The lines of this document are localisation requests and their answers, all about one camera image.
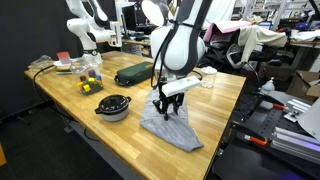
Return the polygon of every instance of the robotic hand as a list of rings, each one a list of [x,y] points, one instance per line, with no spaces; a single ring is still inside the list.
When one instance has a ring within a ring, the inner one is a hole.
[[[159,99],[153,104],[168,120],[169,104],[174,112],[182,105],[186,90],[199,85],[196,77],[186,77],[204,55],[205,45],[199,37],[202,24],[212,0],[183,0],[170,26],[154,30],[151,34],[151,53],[155,59]]]
[[[110,46],[122,46],[120,23],[110,22],[111,30],[106,30],[105,27],[109,24],[108,17],[97,0],[66,0],[66,2],[69,10],[79,17],[68,20],[67,27],[80,38],[84,52],[82,57],[85,60],[93,59],[98,64],[102,62],[96,43],[108,41]],[[90,4],[93,16],[86,11],[83,2]]]

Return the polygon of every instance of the folded cloth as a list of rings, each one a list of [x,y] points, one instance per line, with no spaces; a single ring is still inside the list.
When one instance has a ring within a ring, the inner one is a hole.
[[[283,47],[287,43],[287,36],[284,32],[273,32],[257,25],[241,27],[238,39],[238,45],[244,46],[241,62],[248,62],[253,49],[258,43]]]
[[[166,121],[163,114],[159,114],[152,103],[153,100],[158,98],[158,90],[151,90],[140,118],[141,126],[184,151],[190,152],[196,148],[203,147],[203,144],[198,140],[197,134],[188,125],[185,100],[178,110],[178,115],[173,112],[173,106],[169,105],[169,119]]]

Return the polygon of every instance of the pot handle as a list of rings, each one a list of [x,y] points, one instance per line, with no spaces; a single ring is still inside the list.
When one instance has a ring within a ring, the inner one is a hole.
[[[100,110],[100,108],[97,108],[94,111],[96,112],[96,114],[102,114],[102,111]]]

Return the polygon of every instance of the gray cloth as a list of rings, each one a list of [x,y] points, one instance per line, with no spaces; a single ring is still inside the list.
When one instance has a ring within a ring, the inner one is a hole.
[[[151,90],[147,96],[147,101],[140,118],[141,126],[168,143],[187,152],[203,147],[203,144],[198,140],[197,134],[188,125],[186,100],[180,106],[178,115],[173,112],[173,106],[170,104],[168,108],[169,119],[166,121],[163,114],[159,114],[152,103],[156,99],[159,99],[158,90]]]

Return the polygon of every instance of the pot lid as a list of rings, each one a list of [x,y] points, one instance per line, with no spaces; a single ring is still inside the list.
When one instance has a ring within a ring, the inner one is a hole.
[[[102,112],[118,112],[128,107],[130,97],[124,97],[122,95],[111,95],[101,100],[99,109]]]

